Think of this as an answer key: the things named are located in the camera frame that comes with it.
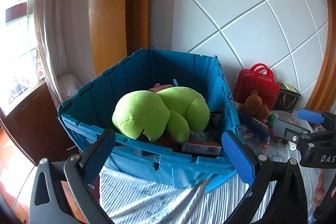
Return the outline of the person's right hand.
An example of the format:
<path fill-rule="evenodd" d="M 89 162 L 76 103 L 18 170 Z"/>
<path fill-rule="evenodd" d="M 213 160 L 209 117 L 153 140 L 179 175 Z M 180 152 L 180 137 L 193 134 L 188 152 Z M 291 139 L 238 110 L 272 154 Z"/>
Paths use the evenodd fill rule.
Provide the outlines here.
<path fill-rule="evenodd" d="M 318 178 L 318 184 L 314 192 L 314 198 L 313 198 L 314 207 L 319 207 L 324 197 L 324 191 L 322 189 L 323 179 L 324 179 L 324 170 L 321 169 L 321 173 L 319 174 L 319 178 Z"/>

